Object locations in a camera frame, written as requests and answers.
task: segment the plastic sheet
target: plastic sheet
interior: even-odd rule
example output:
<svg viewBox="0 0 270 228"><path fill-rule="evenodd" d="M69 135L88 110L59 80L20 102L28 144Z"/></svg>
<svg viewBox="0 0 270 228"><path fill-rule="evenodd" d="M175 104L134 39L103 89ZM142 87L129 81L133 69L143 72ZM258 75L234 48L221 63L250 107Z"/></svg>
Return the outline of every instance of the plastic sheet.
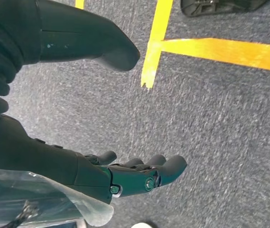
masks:
<svg viewBox="0 0 270 228"><path fill-rule="evenodd" d="M20 227L43 228L79 219L100 227L114 213L110 205L39 174L0 170L0 227L14 220L26 200L39 211Z"/></svg>

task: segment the yellow tape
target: yellow tape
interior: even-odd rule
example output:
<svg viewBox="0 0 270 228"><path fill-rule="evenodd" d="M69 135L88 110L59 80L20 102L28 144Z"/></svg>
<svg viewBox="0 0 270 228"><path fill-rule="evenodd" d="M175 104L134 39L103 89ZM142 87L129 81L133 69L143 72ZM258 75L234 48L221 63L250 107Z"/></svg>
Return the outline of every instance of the yellow tape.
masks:
<svg viewBox="0 0 270 228"><path fill-rule="evenodd" d="M270 45L226 39L164 40L173 0L158 0L141 75L141 86L152 88L162 51L270 70Z"/></svg>
<svg viewBox="0 0 270 228"><path fill-rule="evenodd" d="M147 47L145 60L141 76L141 86L152 88L156 76L157 68L161 54L161 44L167 32L170 10L173 0L158 0Z"/></svg>
<svg viewBox="0 0 270 228"><path fill-rule="evenodd" d="M270 45L203 38L161 42L165 52L270 70Z"/></svg>
<svg viewBox="0 0 270 228"><path fill-rule="evenodd" d="M84 0L75 0L75 8L84 9Z"/></svg>

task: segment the prosthetic arm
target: prosthetic arm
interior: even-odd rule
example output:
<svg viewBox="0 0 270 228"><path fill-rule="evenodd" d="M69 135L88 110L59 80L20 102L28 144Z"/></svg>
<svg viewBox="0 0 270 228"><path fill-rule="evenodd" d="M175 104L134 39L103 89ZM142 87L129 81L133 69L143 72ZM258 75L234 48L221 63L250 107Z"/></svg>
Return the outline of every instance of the prosthetic arm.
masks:
<svg viewBox="0 0 270 228"><path fill-rule="evenodd" d="M0 0L0 96L23 65L95 59L129 71L139 52L115 24L95 14L49 0ZM0 169L31 171L109 204L112 196L149 192L173 182L187 166L181 156L156 155L114 164L117 156L82 155L29 138L16 119L4 115L0 98Z"/></svg>

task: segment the gray carpet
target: gray carpet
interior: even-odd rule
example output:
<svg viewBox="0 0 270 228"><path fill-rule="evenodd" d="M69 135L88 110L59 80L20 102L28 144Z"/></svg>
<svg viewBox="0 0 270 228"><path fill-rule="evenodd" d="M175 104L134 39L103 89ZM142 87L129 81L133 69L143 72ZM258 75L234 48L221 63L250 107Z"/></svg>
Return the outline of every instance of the gray carpet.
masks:
<svg viewBox="0 0 270 228"><path fill-rule="evenodd" d="M118 162L180 154L188 163L172 185L114 199L115 213L105 228L142 220L159 228L270 228L270 71L162 54L147 91L140 74L156 0L86 2L130 36L140 62L129 73L87 60L26 66L11 84L8 114L32 137L84 154L114 150ZM270 4L188 19L175 0L167 38L197 37L270 43Z"/></svg>

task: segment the shoe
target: shoe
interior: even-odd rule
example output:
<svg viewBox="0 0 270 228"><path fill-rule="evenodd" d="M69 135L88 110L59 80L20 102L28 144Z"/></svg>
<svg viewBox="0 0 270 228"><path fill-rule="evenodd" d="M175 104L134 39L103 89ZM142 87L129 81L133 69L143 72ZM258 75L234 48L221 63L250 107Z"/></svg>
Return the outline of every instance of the shoe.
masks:
<svg viewBox="0 0 270 228"><path fill-rule="evenodd" d="M154 228L145 222L140 222L132 226L131 228Z"/></svg>

